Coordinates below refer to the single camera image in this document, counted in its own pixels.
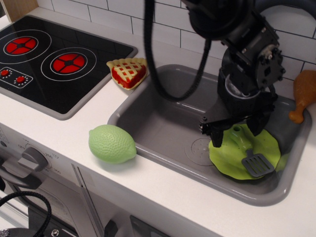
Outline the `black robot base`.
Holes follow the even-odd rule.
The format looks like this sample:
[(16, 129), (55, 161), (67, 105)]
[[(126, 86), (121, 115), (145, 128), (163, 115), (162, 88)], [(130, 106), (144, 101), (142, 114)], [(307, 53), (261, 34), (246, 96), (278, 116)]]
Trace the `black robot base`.
[(29, 227), (28, 228), (6, 228), (0, 231), (2, 237), (77, 237), (76, 231), (58, 222), (53, 218), (50, 202), (43, 195), (31, 192), (20, 191), (15, 192), (0, 199), (0, 204), (3, 206), (11, 199), (17, 197), (30, 196), (41, 200), (46, 211), (32, 211), (29, 209)]

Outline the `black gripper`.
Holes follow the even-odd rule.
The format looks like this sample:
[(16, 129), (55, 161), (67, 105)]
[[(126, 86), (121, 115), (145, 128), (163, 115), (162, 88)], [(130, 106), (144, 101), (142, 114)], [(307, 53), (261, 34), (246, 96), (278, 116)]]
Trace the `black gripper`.
[(213, 147), (222, 146), (224, 131), (234, 124), (246, 121), (254, 136), (259, 135), (268, 123), (277, 100), (273, 85), (270, 91), (259, 91), (253, 97), (232, 94), (224, 86), (218, 86), (218, 99), (200, 118), (200, 130), (211, 135)]

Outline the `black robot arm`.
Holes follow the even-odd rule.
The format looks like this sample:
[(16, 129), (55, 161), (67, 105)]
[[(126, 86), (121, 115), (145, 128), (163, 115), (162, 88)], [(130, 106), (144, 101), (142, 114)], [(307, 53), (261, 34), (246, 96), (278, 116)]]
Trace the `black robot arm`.
[(218, 74), (218, 99), (201, 117), (201, 132), (216, 148), (224, 131), (241, 121), (258, 135), (275, 108), (274, 83), (285, 72), (278, 36), (251, 0), (187, 0), (185, 5), (194, 31), (227, 47)]

